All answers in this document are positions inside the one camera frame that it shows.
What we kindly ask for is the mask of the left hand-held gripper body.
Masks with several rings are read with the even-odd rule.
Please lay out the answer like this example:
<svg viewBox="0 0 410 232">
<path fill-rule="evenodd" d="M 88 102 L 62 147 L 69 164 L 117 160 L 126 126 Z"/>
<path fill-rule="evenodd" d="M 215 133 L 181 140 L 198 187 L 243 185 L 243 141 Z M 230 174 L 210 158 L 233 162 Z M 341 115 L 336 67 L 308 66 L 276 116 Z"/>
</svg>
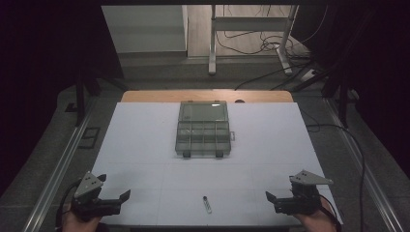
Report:
<svg viewBox="0 0 410 232">
<path fill-rule="evenodd" d="M 119 215 L 121 205 L 117 199 L 100 199 L 103 182 L 91 172 L 87 172 L 76 186 L 71 211 L 81 220 L 89 221 L 92 218 Z"/>
</svg>

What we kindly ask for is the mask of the person's right hand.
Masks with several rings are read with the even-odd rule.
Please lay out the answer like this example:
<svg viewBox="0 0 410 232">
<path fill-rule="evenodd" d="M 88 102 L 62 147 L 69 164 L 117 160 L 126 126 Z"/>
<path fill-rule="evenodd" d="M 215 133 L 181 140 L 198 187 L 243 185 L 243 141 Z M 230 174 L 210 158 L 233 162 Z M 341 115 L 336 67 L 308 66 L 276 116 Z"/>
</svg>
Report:
<svg viewBox="0 0 410 232">
<path fill-rule="evenodd" d="M 304 226 L 306 232 L 337 232 L 337 226 L 321 210 L 309 216 L 296 214 L 294 218 Z"/>
</svg>

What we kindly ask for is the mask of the clear plastic compartment box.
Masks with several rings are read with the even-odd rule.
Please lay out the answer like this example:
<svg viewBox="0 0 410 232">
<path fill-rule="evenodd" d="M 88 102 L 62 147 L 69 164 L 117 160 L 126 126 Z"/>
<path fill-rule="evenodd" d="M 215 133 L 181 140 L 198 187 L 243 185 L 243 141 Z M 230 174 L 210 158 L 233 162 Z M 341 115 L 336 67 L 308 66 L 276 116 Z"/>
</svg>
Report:
<svg viewBox="0 0 410 232">
<path fill-rule="evenodd" d="M 184 159 L 214 157 L 231 152 L 231 131 L 226 101 L 182 101 L 175 152 Z"/>
</svg>

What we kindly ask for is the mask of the white cabinet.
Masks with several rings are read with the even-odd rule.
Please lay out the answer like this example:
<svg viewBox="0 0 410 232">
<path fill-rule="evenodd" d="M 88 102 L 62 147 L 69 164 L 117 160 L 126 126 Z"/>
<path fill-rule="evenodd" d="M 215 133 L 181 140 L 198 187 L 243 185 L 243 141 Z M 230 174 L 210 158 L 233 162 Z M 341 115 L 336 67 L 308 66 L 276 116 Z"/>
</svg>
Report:
<svg viewBox="0 0 410 232">
<path fill-rule="evenodd" d="M 186 5 L 102 6 L 118 53 L 187 50 Z"/>
</svg>

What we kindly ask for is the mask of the aluminium rail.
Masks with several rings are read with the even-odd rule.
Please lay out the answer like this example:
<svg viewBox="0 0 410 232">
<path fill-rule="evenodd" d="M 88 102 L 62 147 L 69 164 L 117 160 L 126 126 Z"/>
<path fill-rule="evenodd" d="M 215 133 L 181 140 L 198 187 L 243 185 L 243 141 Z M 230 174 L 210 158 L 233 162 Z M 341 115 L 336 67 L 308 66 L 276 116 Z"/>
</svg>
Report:
<svg viewBox="0 0 410 232">
<path fill-rule="evenodd" d="M 358 140 L 348 129 L 343 127 L 343 124 L 338 119 L 337 105 L 329 99 L 324 99 L 323 102 L 328 108 L 335 126 L 340 129 L 342 140 L 348 147 L 349 153 L 355 162 L 355 165 L 362 174 L 363 183 L 366 186 L 366 189 L 388 230 L 390 232 L 404 232 L 393 205 L 389 201 L 386 193 L 381 189 L 379 183 L 376 181 L 371 169 L 367 166 L 366 160 L 364 159 L 363 150 Z"/>
<path fill-rule="evenodd" d="M 74 131 L 70 137 L 67 146 L 64 149 L 63 154 L 60 156 L 55 168 L 51 172 L 51 176 L 48 178 L 45 187 L 40 194 L 37 203 L 35 204 L 30 216 L 28 217 L 21 232 L 39 232 L 46 214 L 51 206 L 57 190 L 68 170 L 68 167 L 73 158 L 74 152 L 79 144 L 79 141 L 85 132 L 88 122 L 91 117 L 91 113 L 98 101 L 97 97 L 91 97 L 85 106 L 85 116 L 78 126 L 74 128 Z"/>
</svg>

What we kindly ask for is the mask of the white power strip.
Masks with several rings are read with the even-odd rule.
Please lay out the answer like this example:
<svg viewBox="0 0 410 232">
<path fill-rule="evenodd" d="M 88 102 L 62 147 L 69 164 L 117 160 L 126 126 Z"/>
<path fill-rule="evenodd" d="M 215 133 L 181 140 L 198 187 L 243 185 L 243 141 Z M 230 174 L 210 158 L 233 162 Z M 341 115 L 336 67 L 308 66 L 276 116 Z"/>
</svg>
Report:
<svg viewBox="0 0 410 232">
<path fill-rule="evenodd" d="M 301 77 L 301 80 L 302 80 L 303 82 L 305 82 L 305 81 L 307 81 L 307 80 L 313 78 L 316 74 L 317 74 L 317 71 L 314 70 L 314 69 L 311 69 L 311 70 L 307 71 L 307 72 Z"/>
</svg>

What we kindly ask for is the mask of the white table mat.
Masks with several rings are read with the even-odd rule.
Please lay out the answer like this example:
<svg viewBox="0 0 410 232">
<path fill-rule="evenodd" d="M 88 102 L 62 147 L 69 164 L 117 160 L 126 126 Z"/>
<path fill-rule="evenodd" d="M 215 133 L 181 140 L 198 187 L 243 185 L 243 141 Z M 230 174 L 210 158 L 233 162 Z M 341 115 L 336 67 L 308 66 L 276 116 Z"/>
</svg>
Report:
<svg viewBox="0 0 410 232">
<path fill-rule="evenodd" d="M 118 216 L 124 226 L 282 226 L 296 219 L 276 213 L 265 192 L 288 197 L 289 177 L 323 173 L 296 103 L 231 103 L 235 134 L 225 159 L 182 159 L 175 152 L 177 103 L 116 106 L 93 167 L 106 174 L 101 197 L 131 197 Z M 206 212 L 203 196 L 212 213 Z"/>
</svg>

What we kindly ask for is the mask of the white metal desk frame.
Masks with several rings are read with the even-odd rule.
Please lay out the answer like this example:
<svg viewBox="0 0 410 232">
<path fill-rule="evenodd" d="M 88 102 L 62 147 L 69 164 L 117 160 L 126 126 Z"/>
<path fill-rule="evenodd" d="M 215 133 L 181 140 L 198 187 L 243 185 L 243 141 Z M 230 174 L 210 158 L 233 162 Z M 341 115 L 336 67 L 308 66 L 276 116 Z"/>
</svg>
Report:
<svg viewBox="0 0 410 232">
<path fill-rule="evenodd" d="M 212 5 L 208 73 L 213 75 L 217 69 L 216 38 L 218 31 L 256 31 L 282 33 L 280 44 L 276 47 L 276 53 L 284 73 L 291 75 L 292 70 L 286 56 L 285 46 L 289 39 L 297 9 L 297 5 L 291 5 L 288 17 L 227 17 L 216 16 L 216 6 Z"/>
</svg>

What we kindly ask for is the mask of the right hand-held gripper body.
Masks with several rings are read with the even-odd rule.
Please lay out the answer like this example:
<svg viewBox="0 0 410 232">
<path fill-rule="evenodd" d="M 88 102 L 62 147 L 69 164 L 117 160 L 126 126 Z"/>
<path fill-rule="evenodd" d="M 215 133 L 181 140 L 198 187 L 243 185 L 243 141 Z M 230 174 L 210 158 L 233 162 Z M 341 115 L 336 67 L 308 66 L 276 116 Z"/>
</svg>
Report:
<svg viewBox="0 0 410 232">
<path fill-rule="evenodd" d="M 318 176 L 306 170 L 290 176 L 292 197 L 274 197 L 275 211 L 287 215 L 312 215 L 322 207 L 318 185 L 332 185 L 331 179 Z"/>
</svg>

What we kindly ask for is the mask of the black metal stand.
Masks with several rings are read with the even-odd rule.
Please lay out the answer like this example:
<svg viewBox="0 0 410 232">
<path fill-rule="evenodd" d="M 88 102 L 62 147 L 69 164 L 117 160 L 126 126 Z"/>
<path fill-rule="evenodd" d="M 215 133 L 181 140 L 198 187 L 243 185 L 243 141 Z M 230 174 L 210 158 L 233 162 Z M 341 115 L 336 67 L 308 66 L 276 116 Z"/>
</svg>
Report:
<svg viewBox="0 0 410 232">
<path fill-rule="evenodd" d="M 84 91 L 87 91 L 91 96 L 97 97 L 101 92 L 102 88 L 98 82 L 102 79 L 114 87 L 119 88 L 121 91 L 129 91 L 130 88 L 121 83 L 119 80 L 109 77 L 107 74 L 99 71 L 96 68 L 84 68 L 78 73 L 78 77 L 75 83 L 76 90 L 76 125 L 79 126 L 85 118 L 85 97 Z"/>
<path fill-rule="evenodd" d="M 321 90 L 321 94 L 324 98 L 331 98 L 335 92 L 338 92 L 338 119 L 341 123 L 347 125 L 347 104 L 348 104 L 348 82 L 347 72 L 343 69 L 344 64 L 342 62 L 336 62 L 330 66 L 324 72 L 315 74 L 312 78 L 304 81 L 301 84 L 296 85 L 290 89 L 290 92 L 299 92 L 313 83 L 328 77 L 325 85 Z"/>
</svg>

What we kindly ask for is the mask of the person's left hand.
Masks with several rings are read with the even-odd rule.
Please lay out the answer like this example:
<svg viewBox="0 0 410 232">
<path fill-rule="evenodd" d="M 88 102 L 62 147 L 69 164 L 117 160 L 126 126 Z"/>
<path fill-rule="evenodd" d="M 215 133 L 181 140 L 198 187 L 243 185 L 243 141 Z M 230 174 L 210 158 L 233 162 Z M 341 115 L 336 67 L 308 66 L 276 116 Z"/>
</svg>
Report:
<svg viewBox="0 0 410 232">
<path fill-rule="evenodd" d="M 62 217 L 62 232 L 96 232 L 100 221 L 100 217 L 82 221 L 71 210 L 68 210 Z"/>
</svg>

